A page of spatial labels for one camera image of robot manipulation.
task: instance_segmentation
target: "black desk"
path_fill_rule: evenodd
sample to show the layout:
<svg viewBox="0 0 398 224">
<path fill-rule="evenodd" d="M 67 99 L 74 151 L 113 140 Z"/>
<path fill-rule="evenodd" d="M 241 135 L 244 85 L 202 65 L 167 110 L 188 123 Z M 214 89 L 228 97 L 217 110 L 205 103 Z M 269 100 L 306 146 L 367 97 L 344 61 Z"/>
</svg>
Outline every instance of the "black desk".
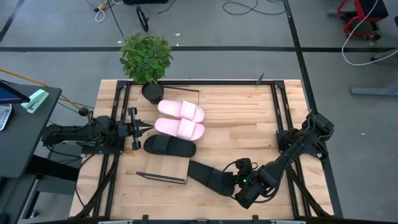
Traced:
<svg viewBox="0 0 398 224">
<path fill-rule="evenodd" d="M 9 216 L 9 223 L 17 223 L 37 174 L 69 180 L 76 176 L 76 180 L 78 169 L 33 155 L 61 89 L 17 84 L 10 86 L 27 96 L 39 89 L 49 93 L 34 114 L 28 113 L 20 104 L 13 104 L 14 115 L 5 130 L 0 132 L 0 213 Z"/>
</svg>

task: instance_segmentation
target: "wooden tabletop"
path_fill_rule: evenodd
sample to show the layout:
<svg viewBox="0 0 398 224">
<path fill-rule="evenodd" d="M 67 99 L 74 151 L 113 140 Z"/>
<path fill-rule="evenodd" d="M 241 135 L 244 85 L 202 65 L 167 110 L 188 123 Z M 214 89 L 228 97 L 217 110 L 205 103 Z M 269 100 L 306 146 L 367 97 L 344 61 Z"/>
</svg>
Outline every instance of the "wooden tabletop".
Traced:
<svg viewBox="0 0 398 224">
<path fill-rule="evenodd" d="M 290 112 L 295 128 L 300 129 L 308 113 L 300 80 L 284 80 Z M 111 115 L 111 108 L 117 80 L 102 80 L 98 92 L 94 117 Z M 191 160 L 222 170 L 228 163 L 248 157 L 259 165 L 273 161 L 279 155 L 275 131 L 277 123 L 271 88 L 264 85 L 185 85 L 183 88 L 199 90 L 190 100 L 205 111 L 205 134 L 196 143 L 197 153 Z M 186 95 L 175 90 L 165 90 L 165 95 L 173 100 L 187 100 Z M 280 107 L 283 108 L 279 94 Z M 128 107 L 138 109 L 137 118 L 153 123 L 159 117 L 156 105 L 151 105 L 141 95 L 141 86 L 133 86 L 129 95 Z M 282 114 L 284 128 L 287 129 Z M 140 138 L 141 143 L 149 131 Z M 293 218 L 289 190 L 284 175 L 277 196 L 267 203 L 253 204 L 248 210 L 242 208 L 229 197 L 218 195 L 204 185 L 188 177 L 187 183 L 173 184 L 145 179 L 136 174 L 145 171 L 150 154 L 143 149 L 133 151 L 131 138 L 127 138 L 124 153 L 119 160 L 118 174 L 111 210 L 111 219 L 149 219 L 158 220 L 249 220 L 252 215 L 260 219 Z M 102 155 L 93 156 L 80 171 L 77 189 L 83 202 L 87 202 L 97 188 Z M 328 188 L 321 162 L 312 156 L 302 155 L 302 168 L 305 183 L 323 209 L 333 213 Z M 237 172 L 231 166 L 230 171 Z M 101 201 L 100 214 L 104 213 L 106 193 Z M 300 214 L 304 214 L 301 197 L 297 197 Z M 70 215 L 82 209 L 75 196 Z"/>
</svg>

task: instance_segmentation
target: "black metal frame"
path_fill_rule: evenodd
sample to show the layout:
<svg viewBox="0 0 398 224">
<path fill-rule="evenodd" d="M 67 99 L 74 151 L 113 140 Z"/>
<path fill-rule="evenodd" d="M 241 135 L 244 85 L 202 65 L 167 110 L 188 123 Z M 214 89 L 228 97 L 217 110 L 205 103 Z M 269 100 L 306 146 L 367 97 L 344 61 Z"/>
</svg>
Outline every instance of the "black metal frame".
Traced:
<svg viewBox="0 0 398 224">
<path fill-rule="evenodd" d="M 287 94 L 286 94 L 285 84 L 284 84 L 283 80 L 261 81 L 259 84 L 256 80 L 164 80 L 159 83 L 162 85 L 269 85 L 271 88 L 272 98 L 274 101 L 275 116 L 277 119 L 278 131 L 283 131 L 284 127 L 283 127 L 283 122 L 282 122 L 282 115 L 281 115 L 280 108 L 279 108 L 277 89 L 280 89 L 280 94 L 282 95 L 282 102 L 284 105 L 284 111 L 285 111 L 286 120 L 287 120 L 287 128 L 288 129 L 293 128 L 293 122 L 292 122 L 292 117 L 290 114 L 289 102 L 287 101 Z M 125 89 L 125 92 L 124 92 L 124 99 L 123 99 L 123 105 L 122 105 L 121 120 L 124 120 L 126 118 L 127 103 L 129 100 L 130 87 L 132 85 L 137 85 L 137 84 L 134 83 L 133 81 L 126 81 L 126 80 L 121 80 L 121 81 L 117 82 L 116 92 L 115 92 L 114 101 L 113 101 L 113 108 L 112 108 L 112 113 L 111 113 L 112 119 L 116 119 L 116 112 L 118 110 L 120 94 L 121 94 L 121 90 L 123 88 Z M 101 165 L 101 172 L 99 174 L 99 181 L 98 181 L 99 186 L 105 177 L 108 160 L 109 160 L 109 156 L 104 155 L 103 162 Z M 114 162 L 114 164 L 116 164 L 116 168 L 117 168 L 118 163 L 119 163 L 119 154 L 114 155 L 113 162 Z M 297 175 L 298 175 L 299 179 L 302 182 L 304 182 L 300 159 L 295 161 L 295 167 L 296 167 Z M 289 185 L 290 199 L 291 199 L 291 203 L 292 203 L 292 211 L 294 214 L 294 218 L 297 218 L 300 216 L 300 213 L 299 213 L 299 206 L 297 203 L 297 196 L 295 194 L 295 186 L 294 186 L 294 183 L 293 183 L 293 180 L 291 179 L 291 177 L 287 176 L 287 180 L 288 180 L 288 185 Z M 107 196 L 106 208 L 105 208 L 105 216 L 106 217 L 110 217 L 110 214 L 111 214 L 111 207 L 112 207 L 115 183 L 116 183 L 116 176 L 114 176 L 109 183 L 109 190 L 108 190 L 108 196 Z M 336 189 L 335 185 L 329 186 L 329 184 L 328 184 L 328 187 Z M 100 210 L 100 203 L 101 203 L 100 200 L 101 199 L 99 198 L 97 203 L 94 206 L 93 217 L 98 216 L 98 212 Z M 302 195 L 302 200 L 303 200 L 303 204 L 304 204 L 305 216 L 306 217 L 310 216 L 311 215 L 310 206 L 303 195 Z M 183 222 L 183 220 L 168 220 L 168 221 L 171 221 L 173 223 Z"/>
</svg>

